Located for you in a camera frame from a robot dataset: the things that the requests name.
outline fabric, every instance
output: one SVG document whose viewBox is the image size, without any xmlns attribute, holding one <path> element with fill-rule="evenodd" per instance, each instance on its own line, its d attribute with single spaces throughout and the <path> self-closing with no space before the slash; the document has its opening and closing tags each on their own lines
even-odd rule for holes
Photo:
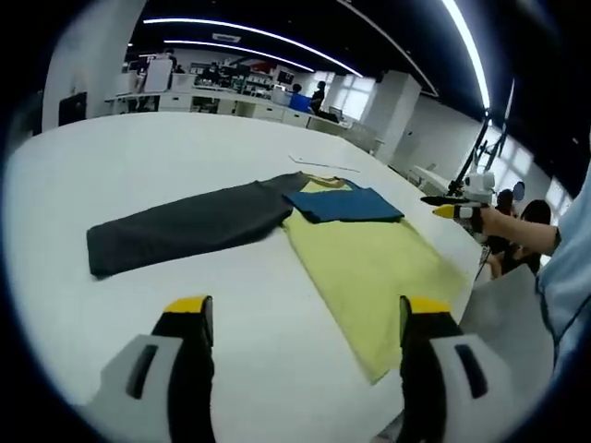
<svg viewBox="0 0 591 443">
<path fill-rule="evenodd" d="M 304 217 L 322 222 L 398 222 L 404 214 L 371 188 L 363 189 L 347 182 L 352 190 L 333 192 L 292 192 L 284 194 Z"/>
<path fill-rule="evenodd" d="M 314 224 L 294 209 L 283 228 L 372 384 L 400 363 L 400 295 L 450 303 L 465 283 L 405 220 Z"/>
<path fill-rule="evenodd" d="M 291 213 L 282 193 L 307 182 L 302 173 L 281 175 L 94 226 L 87 232 L 90 273 L 105 277 L 256 242 Z"/>
<path fill-rule="evenodd" d="M 591 169 L 580 194 L 561 217 L 561 243 L 539 272 L 538 290 L 557 346 L 555 373 L 575 349 L 591 318 Z"/>
<path fill-rule="evenodd" d="M 534 274 L 537 274 L 540 265 L 540 255 L 529 254 L 525 257 L 515 259 L 514 255 L 517 252 L 517 249 L 519 249 L 519 245 L 512 244 L 508 245 L 504 250 L 505 254 L 501 262 L 502 274 L 508 274 L 512 270 L 519 268 L 521 265 L 527 265 Z"/>
</svg>

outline window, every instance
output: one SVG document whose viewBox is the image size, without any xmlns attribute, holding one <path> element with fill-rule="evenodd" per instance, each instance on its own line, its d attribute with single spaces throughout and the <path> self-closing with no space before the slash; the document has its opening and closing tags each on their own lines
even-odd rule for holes
<svg viewBox="0 0 591 443">
<path fill-rule="evenodd" d="M 560 182 L 553 178 L 548 192 L 546 193 L 546 201 L 552 208 L 552 224 L 557 226 L 558 220 L 565 214 L 568 208 L 571 207 L 573 199 L 562 187 Z"/>
<path fill-rule="evenodd" d="M 375 83 L 374 78 L 346 76 L 332 106 L 343 110 L 343 114 L 359 120 L 368 105 Z"/>
<path fill-rule="evenodd" d="M 488 131 L 488 150 L 492 150 L 500 136 L 501 134 L 496 128 L 492 127 Z M 479 173 L 484 171 L 489 158 L 490 155 L 487 153 L 482 154 L 476 168 Z M 519 146 L 511 138 L 507 138 L 500 157 L 494 159 L 490 166 L 490 171 L 495 174 L 495 191 L 500 192 L 503 189 L 513 189 L 517 182 L 524 181 L 533 159 L 533 155 L 528 150 Z"/>
<path fill-rule="evenodd" d="M 318 82 L 324 81 L 326 82 L 326 89 L 324 90 L 324 94 L 328 95 L 329 89 L 331 88 L 332 81 L 334 80 L 334 73 L 333 72 L 325 72 L 325 71 L 316 71 L 314 73 L 313 79 L 307 84 L 307 89 L 305 91 L 306 96 L 311 97 L 314 92 L 318 89 Z"/>
</svg>

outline computer monitor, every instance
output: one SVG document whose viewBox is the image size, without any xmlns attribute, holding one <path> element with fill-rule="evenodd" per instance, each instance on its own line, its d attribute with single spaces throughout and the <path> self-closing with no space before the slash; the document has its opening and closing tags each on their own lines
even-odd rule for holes
<svg viewBox="0 0 591 443">
<path fill-rule="evenodd" d="M 279 83 L 291 85 L 292 82 L 294 81 L 294 75 L 290 74 L 289 72 L 279 71 L 279 76 L 277 77 L 277 81 Z"/>
<path fill-rule="evenodd" d="M 336 115 L 336 118 L 339 121 L 343 120 L 343 110 L 339 108 L 335 108 L 334 106 L 329 106 L 329 114 Z"/>
<path fill-rule="evenodd" d="M 250 66 L 248 66 L 248 65 L 238 65 L 236 67 L 236 74 L 238 76 L 248 77 L 248 75 L 250 74 Z"/>
</svg>

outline folded shirt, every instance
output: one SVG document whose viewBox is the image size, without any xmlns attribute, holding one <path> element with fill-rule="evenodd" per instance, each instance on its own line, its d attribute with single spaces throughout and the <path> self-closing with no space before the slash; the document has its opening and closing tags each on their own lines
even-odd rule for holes
<svg viewBox="0 0 591 443">
<path fill-rule="evenodd" d="M 318 179 L 303 188 L 311 194 L 340 190 Z M 405 219 L 312 223 L 294 208 L 283 229 L 372 385 L 402 357 L 400 294 L 451 304 L 468 284 Z"/>
<path fill-rule="evenodd" d="M 283 194 L 309 222 L 398 222 L 404 214 L 371 188 Z"/>
<path fill-rule="evenodd" d="M 257 242 L 292 212 L 282 197 L 309 177 L 287 174 L 265 182 L 183 198 L 87 231 L 90 273 L 107 277 L 177 258 Z"/>
</svg>

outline desk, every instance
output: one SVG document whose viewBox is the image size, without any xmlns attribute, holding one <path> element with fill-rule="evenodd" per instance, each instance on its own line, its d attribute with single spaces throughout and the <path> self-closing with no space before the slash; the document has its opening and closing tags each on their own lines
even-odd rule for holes
<svg viewBox="0 0 591 443">
<path fill-rule="evenodd" d="M 435 187 L 435 189 L 440 191 L 443 195 L 448 193 L 451 180 L 443 178 L 432 171 L 428 171 L 416 165 L 412 167 L 412 171 L 420 178 L 427 181 L 430 185 Z"/>
<path fill-rule="evenodd" d="M 283 106 L 281 104 L 272 102 L 267 99 L 260 99 L 257 97 L 251 97 L 248 95 L 242 95 L 235 92 L 230 92 L 227 90 L 211 90 L 211 89 L 197 89 L 193 88 L 191 92 L 184 92 L 184 91 L 167 91 L 167 92 L 157 92 L 157 93 L 133 93 L 133 94 L 123 94 L 118 95 L 115 97 L 111 97 L 106 99 L 106 102 L 112 104 L 113 109 L 111 114 L 119 114 L 117 111 L 116 105 L 118 102 L 123 102 L 126 100 L 133 100 L 138 99 L 141 97 L 155 97 L 158 96 L 161 98 L 161 109 L 169 111 L 172 109 L 168 109 L 167 105 L 163 105 L 165 102 L 168 103 L 171 99 L 181 99 L 185 106 L 183 108 L 179 108 L 178 110 L 184 110 L 186 112 L 190 111 L 190 101 L 193 97 L 201 97 L 206 99 L 213 99 L 219 100 L 223 107 L 223 111 L 219 112 L 219 114 L 234 114 L 236 116 L 241 117 L 249 117 L 249 118 L 260 118 L 263 120 L 271 120 L 286 123 L 288 125 L 299 126 L 299 127 L 306 127 L 308 129 L 312 129 L 319 132 L 324 132 L 326 134 L 332 134 L 335 136 L 341 136 L 347 130 L 347 126 L 343 124 L 338 124 L 331 122 L 330 120 L 326 120 L 324 118 L 320 118 L 313 114 L 306 114 L 294 111 L 293 109 Z M 301 115 L 302 121 L 297 122 L 293 117 L 294 114 Z"/>
<path fill-rule="evenodd" d="M 359 173 L 294 163 L 321 150 Z M 103 367 L 164 307 L 213 296 L 213 429 L 220 443 L 369 441 L 403 408 L 391 371 L 371 387 L 281 229 L 262 242 L 97 281 L 86 231 L 180 198 L 303 170 L 372 186 L 466 274 L 480 246 L 423 194 L 346 140 L 255 119 L 126 114 L 32 138 L 6 169 L 7 275 L 31 347 L 66 400 L 88 402 Z"/>
<path fill-rule="evenodd" d="M 235 93 L 235 91 L 232 88 L 223 88 L 221 86 L 197 85 L 197 86 L 194 86 L 193 89 L 195 89 L 195 90 L 218 90 L 219 92 Z"/>
</svg>

